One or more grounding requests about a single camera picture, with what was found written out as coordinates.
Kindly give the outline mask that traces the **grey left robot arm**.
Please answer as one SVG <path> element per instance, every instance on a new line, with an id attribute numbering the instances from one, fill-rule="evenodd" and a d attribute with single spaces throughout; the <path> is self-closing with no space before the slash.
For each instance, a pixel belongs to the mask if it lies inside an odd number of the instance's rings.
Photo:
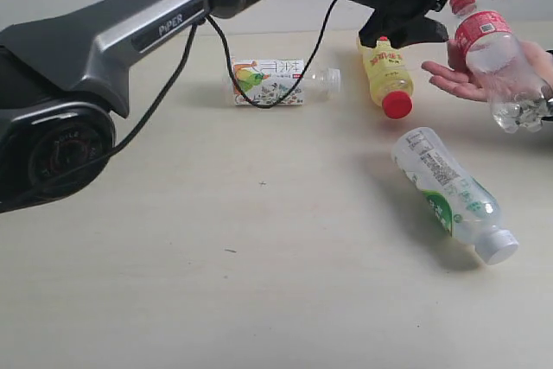
<path id="1" fill-rule="evenodd" d="M 64 199 L 126 145 L 113 116 L 130 112 L 129 71 L 182 30 L 231 18 L 261 0 L 104 0 L 1 33 L 1 209 Z M 448 39 L 428 18 L 448 0 L 349 0 L 372 9 L 364 46 Z"/>

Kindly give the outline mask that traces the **person's open hand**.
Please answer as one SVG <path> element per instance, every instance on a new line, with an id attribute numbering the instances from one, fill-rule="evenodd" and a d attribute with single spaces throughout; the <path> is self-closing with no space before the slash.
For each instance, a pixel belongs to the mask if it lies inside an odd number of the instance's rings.
<path id="1" fill-rule="evenodd" d="M 552 86 L 552 51 L 532 41 L 521 41 L 520 45 L 535 72 Z M 454 40 L 447 42 L 447 56 L 446 66 L 432 60 L 422 63 L 422 70 L 430 74 L 429 83 L 456 98 L 486 102 L 485 88 L 467 68 Z"/>

